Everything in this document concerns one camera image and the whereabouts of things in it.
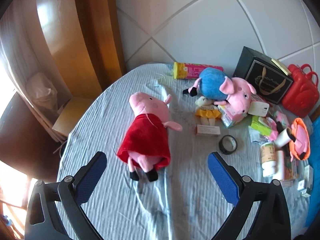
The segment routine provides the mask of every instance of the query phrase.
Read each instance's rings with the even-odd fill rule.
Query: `gift bag handle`
[[[260,90],[262,95],[268,96],[268,95],[271,95],[271,94],[277,92],[278,90],[280,90],[285,84],[285,79],[281,82],[281,84],[279,84],[277,87],[275,87],[272,91],[267,92],[267,91],[265,91],[265,90],[263,90],[261,88],[262,81],[264,80],[266,74],[267,74],[267,69],[266,69],[266,67],[263,67],[263,69],[262,69],[262,77],[261,77],[261,80],[259,82],[259,90]]]
[[[303,69],[305,69],[306,67],[308,67],[310,69],[310,71],[313,71],[312,67],[309,64],[303,64],[300,68],[303,71]]]
[[[317,74],[316,72],[314,72],[314,71],[309,72],[309,73],[307,74],[306,78],[310,79],[310,80],[311,80],[311,82],[313,83],[313,81],[312,81],[312,76],[313,76],[313,75],[315,75],[315,76],[316,76],[316,78],[317,78],[317,81],[316,81],[316,87],[318,87],[318,84],[319,84],[319,77],[318,77],[318,74]]]

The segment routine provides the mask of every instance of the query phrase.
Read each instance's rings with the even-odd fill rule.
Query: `george pig plush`
[[[166,128],[182,131],[182,126],[169,121],[168,104],[171,95],[163,102],[146,93],[133,94],[129,103],[135,119],[127,130],[117,156],[129,166],[130,178],[139,180],[136,168],[141,168],[148,180],[158,179],[157,170],[170,163]]]
[[[251,103],[251,93],[255,88],[242,78],[230,78],[226,73],[215,68],[205,68],[194,85],[183,91],[183,94],[197,95],[197,91],[207,99],[215,100],[215,105],[226,105],[227,102],[236,114],[247,113]]]

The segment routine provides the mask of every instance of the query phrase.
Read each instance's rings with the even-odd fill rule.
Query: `white curtain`
[[[37,120],[55,141],[62,142],[66,138],[52,130],[52,121],[33,104],[26,91],[28,79],[42,69],[28,38],[21,3],[13,0],[0,20],[0,61]]]

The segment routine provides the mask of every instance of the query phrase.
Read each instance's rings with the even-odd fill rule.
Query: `white plastic bag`
[[[52,122],[58,115],[57,90],[45,74],[38,72],[32,76],[26,85],[26,90],[32,102]]]

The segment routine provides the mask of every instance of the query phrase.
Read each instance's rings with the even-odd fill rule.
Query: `pig's head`
[[[161,122],[169,121],[169,109],[167,104],[169,104],[170,101],[171,95],[168,95],[165,101],[161,101],[158,98],[142,92],[133,94],[129,99],[135,117],[139,114],[155,114],[159,117]]]
[[[225,82],[220,86],[220,91],[227,96],[227,101],[237,114],[247,113],[251,103],[251,93],[255,94],[255,88],[242,78],[226,77]]]

